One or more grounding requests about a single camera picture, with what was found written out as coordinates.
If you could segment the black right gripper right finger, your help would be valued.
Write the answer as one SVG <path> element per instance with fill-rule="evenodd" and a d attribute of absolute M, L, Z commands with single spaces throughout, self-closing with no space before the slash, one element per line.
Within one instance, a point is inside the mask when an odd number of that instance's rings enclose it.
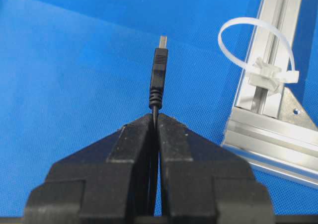
<path fill-rule="evenodd" d="M 267 189 L 249 163 L 160 114 L 162 213 L 171 224 L 272 224 Z"/>

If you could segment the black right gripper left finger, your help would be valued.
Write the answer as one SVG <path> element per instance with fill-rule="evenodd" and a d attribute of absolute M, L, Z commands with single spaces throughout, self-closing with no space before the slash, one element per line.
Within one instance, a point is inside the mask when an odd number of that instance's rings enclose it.
<path fill-rule="evenodd" d="M 29 195 L 26 224 L 127 224 L 153 213 L 151 114 L 55 162 Z"/>

